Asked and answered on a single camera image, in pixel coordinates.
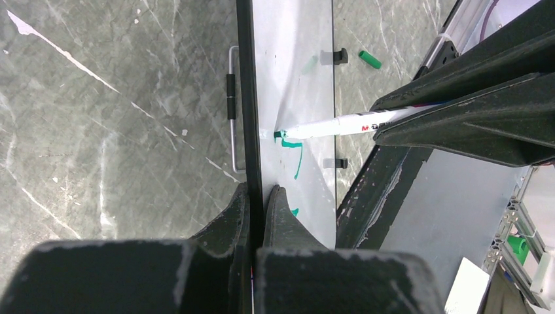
green ink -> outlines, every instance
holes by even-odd
[[[298,178],[298,172],[300,171],[300,163],[302,162],[302,143],[290,143],[288,141],[286,141],[285,139],[281,139],[281,146],[283,147],[287,147],[287,148],[297,148],[300,147],[300,158],[298,159],[298,167],[296,169],[296,173],[295,173],[295,180]]]
[[[308,60],[308,62],[304,65],[304,67],[302,67],[302,70],[300,70],[300,74],[307,75],[310,71],[312,71],[312,69],[314,69],[317,63],[318,57],[312,56],[310,60]]]

white marker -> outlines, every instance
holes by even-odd
[[[309,139],[330,135],[348,135],[376,131],[381,126],[430,109],[434,105],[403,107],[395,110],[370,111],[367,113],[348,114],[334,119],[308,122],[292,128],[274,132],[274,137]]]

marble surface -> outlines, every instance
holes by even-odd
[[[189,237],[227,205],[233,1],[0,3],[0,290],[49,239]]]
[[[379,97],[410,82],[455,2],[335,1],[334,49],[349,53],[349,63],[335,67],[336,114],[368,111]],[[358,58],[361,50],[380,60],[382,68]],[[338,203],[373,146],[368,133],[336,138],[337,158],[349,159],[349,167],[337,171]]]

green marker line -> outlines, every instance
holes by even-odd
[[[300,171],[300,163],[302,162],[302,143],[290,143],[284,138],[281,139],[281,146],[287,148],[297,148],[300,147],[300,158],[298,159],[298,167],[295,173],[295,180],[298,178],[298,172]]]

metal handle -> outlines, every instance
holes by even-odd
[[[235,141],[235,119],[237,119],[236,97],[235,97],[235,71],[233,67],[233,50],[239,49],[239,46],[231,46],[229,48],[229,72],[226,75],[226,91],[227,91],[227,120],[229,120],[229,131],[231,133],[231,166],[233,172],[237,174],[245,173],[244,169],[237,166],[237,148]]]

